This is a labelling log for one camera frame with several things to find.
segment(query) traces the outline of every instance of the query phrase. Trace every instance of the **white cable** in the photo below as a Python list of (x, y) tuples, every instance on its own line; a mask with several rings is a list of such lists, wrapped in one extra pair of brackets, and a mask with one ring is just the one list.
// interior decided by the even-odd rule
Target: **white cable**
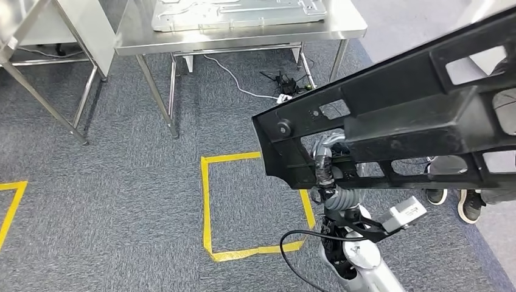
[(47, 54), (47, 53), (44, 53), (44, 52), (42, 52), (40, 50), (29, 50), (29, 49), (26, 49), (24, 47), (19, 47), (18, 49), (24, 50), (26, 52), (36, 53), (36, 54), (44, 55), (44, 56), (47, 56), (47, 57), (59, 58), (59, 59), (66, 59), (66, 58), (73, 57), (75, 55), (84, 53), (84, 52), (81, 51), (81, 52), (75, 52), (75, 53), (71, 53), (71, 54), (64, 55), (64, 56), (58, 56), (58, 55)]
[(243, 92), (243, 93), (246, 93), (246, 94), (249, 94), (251, 96), (254, 96), (254, 97), (263, 97), (263, 98), (266, 98), (266, 99), (274, 99), (274, 100), (277, 100), (277, 97), (273, 97), (273, 96), (260, 96), (258, 94), (254, 94), (254, 93), (251, 93), (249, 91), (245, 91), (243, 90), (242, 88), (240, 88), (240, 84), (239, 84), (239, 81), (237, 80), (237, 77), (235, 77), (235, 75), (233, 75), (233, 73), (231, 73), (231, 71), (222, 66), (222, 64), (220, 64), (220, 62), (217, 60), (217, 59), (214, 59), (214, 58), (211, 58), (211, 57), (208, 57), (207, 55), (203, 55), (205, 58), (207, 58), (208, 60), (212, 60), (212, 61), (215, 61), (217, 62), (218, 66), (221, 67), (222, 69), (224, 69), (227, 73), (229, 73), (231, 75), (231, 77), (233, 77), (233, 80), (235, 80), (235, 83), (237, 84), (237, 88)]

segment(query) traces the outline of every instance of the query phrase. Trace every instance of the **yellow tape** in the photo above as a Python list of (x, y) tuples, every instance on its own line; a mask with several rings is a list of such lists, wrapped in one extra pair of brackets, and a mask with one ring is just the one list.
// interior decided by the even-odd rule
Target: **yellow tape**
[(15, 217), (16, 210), (18, 208), (19, 202), (21, 201), (21, 197), (25, 192), (27, 183), (27, 181), (19, 181), (9, 184), (0, 184), (0, 190), (16, 190), (13, 201), (11, 202), (11, 206), (9, 206), (7, 214), (4, 218), (4, 222), (2, 223), (2, 227), (0, 228), (0, 250), (2, 249), (5, 237), (7, 236), (7, 231), (9, 231), (9, 227), (11, 226), (11, 223)]
[[(213, 157), (201, 157), (201, 174), (202, 174), (202, 180), (203, 180), (203, 201), (204, 201), (203, 244), (204, 244), (204, 248), (207, 250), (208, 254), (215, 262), (224, 262), (227, 260), (244, 259), (245, 257), (253, 256), (254, 254), (280, 253), (279, 245), (259, 246), (257, 248), (243, 249), (240, 251), (225, 251), (225, 252), (215, 252), (215, 253), (213, 253), (213, 249), (212, 249), (211, 220), (210, 220), (210, 207), (209, 207), (208, 164), (216, 163), (216, 162), (235, 161), (235, 160), (241, 160), (241, 159), (255, 159), (255, 158), (260, 158), (260, 157), (261, 157), (260, 152), (220, 155), (220, 156), (213, 156)], [(308, 226), (311, 229), (315, 226), (315, 217), (313, 216), (312, 205), (310, 204), (308, 192), (306, 190), (300, 190), (299, 194), (301, 195), (301, 202), (303, 204), (303, 209), (305, 211)], [(285, 252), (297, 251), (301, 248), (303, 243), (304, 243), (304, 239), (296, 241), (296, 242), (286, 243), (283, 245), (283, 250)]]
[(254, 159), (260, 158), (262, 154), (260, 152), (247, 152), (247, 153), (239, 153), (239, 154), (230, 154), (230, 155), (220, 155), (213, 157), (204, 157), (207, 163), (215, 163), (215, 162), (228, 162), (242, 159)]

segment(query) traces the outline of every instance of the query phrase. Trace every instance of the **sneaker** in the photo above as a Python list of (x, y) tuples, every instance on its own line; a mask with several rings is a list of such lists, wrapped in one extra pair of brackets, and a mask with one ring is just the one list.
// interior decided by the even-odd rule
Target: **sneaker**
[(425, 190), (427, 194), (427, 200), (432, 205), (440, 205), (446, 201), (446, 197), (448, 196), (448, 190), (436, 190), (436, 189), (427, 189)]
[(459, 216), (469, 224), (475, 224), (480, 217), (480, 209), (486, 204), (475, 190), (461, 190), (461, 200), (457, 206)]

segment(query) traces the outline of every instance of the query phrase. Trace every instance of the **metal tray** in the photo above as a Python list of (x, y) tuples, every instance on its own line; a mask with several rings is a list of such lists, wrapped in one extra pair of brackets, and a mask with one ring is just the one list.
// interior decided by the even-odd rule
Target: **metal tray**
[(326, 17), (322, 0), (158, 0), (158, 32), (309, 23)]

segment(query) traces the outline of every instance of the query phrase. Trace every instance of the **floor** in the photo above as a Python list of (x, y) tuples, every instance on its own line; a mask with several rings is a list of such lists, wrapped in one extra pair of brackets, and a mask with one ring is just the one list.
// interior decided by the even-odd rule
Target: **floor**
[[(104, 7), (115, 25), (123, 1)], [(316, 83), (326, 82), (337, 45), (307, 44)], [(375, 55), (368, 45), (351, 41), (340, 76), (371, 65), (376, 57), (369, 56)], [(255, 93), (274, 92), (259, 71), (303, 75), (288, 50), (217, 58)], [(147, 60), (166, 95), (169, 56)], [(109, 81), (89, 100), (81, 124), (91, 141), (85, 147), (0, 71), (0, 182), (29, 182), (0, 251), (0, 291), (314, 291), (279, 254), (214, 262), (203, 248), (200, 158), (257, 151), (250, 117), (274, 101), (242, 94), (213, 61), (195, 62), (193, 74), (180, 66), (174, 140), (136, 60), (117, 57)], [(22, 68), (68, 116), (88, 71), (88, 64)], [(275, 245), (287, 230), (307, 227), (299, 193), (266, 177), (258, 159), (210, 165), (209, 183), (215, 252)], [(411, 195), (423, 196), (369, 191), (364, 205), (379, 215)], [(13, 196), (0, 193), (0, 212)], [(380, 243), (408, 291), (515, 291), (479, 230), (457, 217), (456, 198), (441, 207), (424, 204), (429, 214), (415, 228)], [(321, 208), (312, 209), (318, 219)], [(336, 291), (315, 256), (317, 244), (309, 238), (289, 256), (301, 273)]]

